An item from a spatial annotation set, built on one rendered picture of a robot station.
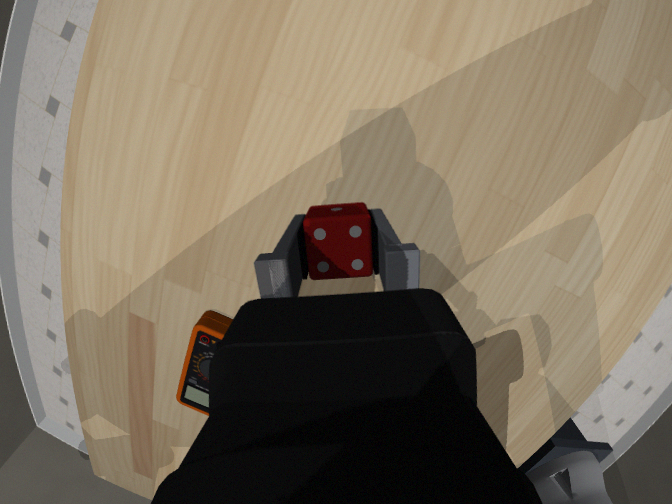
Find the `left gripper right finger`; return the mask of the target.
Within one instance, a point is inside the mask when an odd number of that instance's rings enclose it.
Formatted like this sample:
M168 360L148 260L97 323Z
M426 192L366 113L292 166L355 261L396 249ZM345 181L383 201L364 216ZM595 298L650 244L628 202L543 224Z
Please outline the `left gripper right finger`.
M418 289L420 250L414 243L402 244L379 209L371 215L372 258L375 275L380 275L383 291Z

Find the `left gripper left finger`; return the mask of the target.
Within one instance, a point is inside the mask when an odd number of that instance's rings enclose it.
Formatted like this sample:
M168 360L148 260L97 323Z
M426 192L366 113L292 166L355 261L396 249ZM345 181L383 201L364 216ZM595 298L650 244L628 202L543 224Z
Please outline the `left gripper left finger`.
M305 214L295 215L272 253L254 262L260 298L298 297L309 269L303 228Z

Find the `orange digital multimeter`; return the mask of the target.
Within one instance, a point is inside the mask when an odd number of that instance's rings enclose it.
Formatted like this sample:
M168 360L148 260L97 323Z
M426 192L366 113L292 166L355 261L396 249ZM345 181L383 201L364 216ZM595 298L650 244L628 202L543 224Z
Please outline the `orange digital multimeter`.
M215 311L206 311L190 337L176 399L208 416L209 363L232 321Z

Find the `red die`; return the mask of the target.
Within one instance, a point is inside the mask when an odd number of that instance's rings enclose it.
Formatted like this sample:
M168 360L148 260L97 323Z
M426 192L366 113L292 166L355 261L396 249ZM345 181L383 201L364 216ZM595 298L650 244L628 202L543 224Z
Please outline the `red die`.
M373 274L371 216L365 203L311 206L303 228L312 280Z

